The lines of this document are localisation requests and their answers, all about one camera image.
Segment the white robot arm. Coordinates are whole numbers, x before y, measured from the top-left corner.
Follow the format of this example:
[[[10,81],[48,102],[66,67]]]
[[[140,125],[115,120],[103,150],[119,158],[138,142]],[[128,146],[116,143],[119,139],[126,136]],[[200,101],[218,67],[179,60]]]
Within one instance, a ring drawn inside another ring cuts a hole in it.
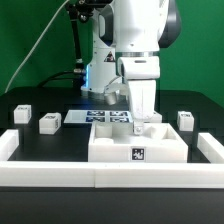
[[[83,94],[115,104],[124,95],[133,132],[154,114],[159,51],[179,36],[176,0],[78,0],[79,19],[93,20],[93,54]]]

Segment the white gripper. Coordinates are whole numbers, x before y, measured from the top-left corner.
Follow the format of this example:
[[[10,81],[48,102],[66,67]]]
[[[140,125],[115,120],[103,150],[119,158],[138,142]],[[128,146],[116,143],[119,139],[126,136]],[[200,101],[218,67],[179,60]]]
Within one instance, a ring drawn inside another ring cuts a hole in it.
[[[133,122],[133,132],[142,134],[142,121],[149,121],[154,113],[156,79],[160,77],[159,57],[119,57],[117,70],[128,86],[130,112],[137,120]]]

